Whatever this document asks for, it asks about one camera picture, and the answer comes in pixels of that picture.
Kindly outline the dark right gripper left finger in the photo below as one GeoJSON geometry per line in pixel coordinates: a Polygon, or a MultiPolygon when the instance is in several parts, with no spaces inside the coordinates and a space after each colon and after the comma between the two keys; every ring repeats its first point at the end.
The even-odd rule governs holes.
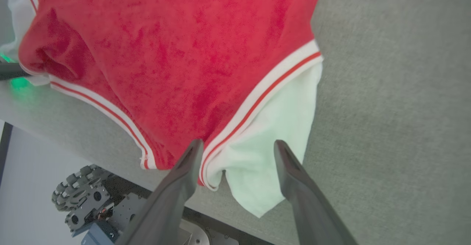
{"type": "Polygon", "coordinates": [[[185,202],[198,185],[203,141],[193,140],[136,217],[118,245],[175,245],[185,202]]]}

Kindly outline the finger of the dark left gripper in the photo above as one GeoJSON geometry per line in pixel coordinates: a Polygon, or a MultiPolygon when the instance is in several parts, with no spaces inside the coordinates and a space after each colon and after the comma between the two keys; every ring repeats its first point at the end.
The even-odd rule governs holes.
{"type": "Polygon", "coordinates": [[[0,63],[0,80],[6,81],[15,78],[31,77],[19,63],[0,63]]]}

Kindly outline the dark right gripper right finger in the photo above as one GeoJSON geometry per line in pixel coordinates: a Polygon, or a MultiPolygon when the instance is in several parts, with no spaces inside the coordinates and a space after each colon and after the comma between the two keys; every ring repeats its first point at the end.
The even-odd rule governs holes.
{"type": "Polygon", "coordinates": [[[292,206],[299,243],[358,244],[285,141],[274,142],[274,156],[281,193],[292,206]]]}

